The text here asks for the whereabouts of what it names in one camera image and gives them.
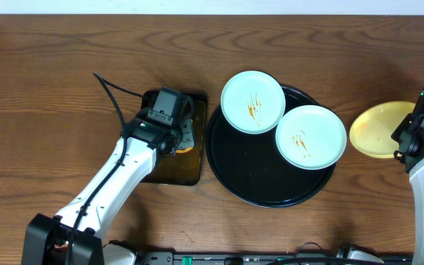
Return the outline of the orange green scrub sponge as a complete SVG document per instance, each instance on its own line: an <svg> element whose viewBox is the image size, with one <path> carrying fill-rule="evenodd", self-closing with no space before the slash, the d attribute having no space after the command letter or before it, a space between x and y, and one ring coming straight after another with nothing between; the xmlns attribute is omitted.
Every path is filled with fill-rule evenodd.
<svg viewBox="0 0 424 265"><path fill-rule="evenodd" d="M188 119L180 124L180 141L175 148L176 153L185 153L195 146L193 121Z"/></svg>

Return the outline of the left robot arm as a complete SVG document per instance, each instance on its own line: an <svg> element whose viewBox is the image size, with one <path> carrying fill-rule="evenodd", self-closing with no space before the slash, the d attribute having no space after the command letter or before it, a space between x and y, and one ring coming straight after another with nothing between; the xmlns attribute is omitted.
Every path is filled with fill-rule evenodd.
<svg viewBox="0 0 424 265"><path fill-rule="evenodd" d="M24 239L23 264L134 264L122 243L105 244L106 232L134 188L165 155L194 147L191 119L175 126L134 118L104 166L55 216L37 214Z"/></svg>

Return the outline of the yellow plate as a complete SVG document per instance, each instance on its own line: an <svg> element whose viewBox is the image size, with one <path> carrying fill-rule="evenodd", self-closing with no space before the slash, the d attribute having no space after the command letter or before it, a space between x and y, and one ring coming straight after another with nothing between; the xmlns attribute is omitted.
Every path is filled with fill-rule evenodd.
<svg viewBox="0 0 424 265"><path fill-rule="evenodd" d="M399 145L391 135L414 107L413 102L393 101L364 111L350 127L351 144L371 158L393 158Z"/></svg>

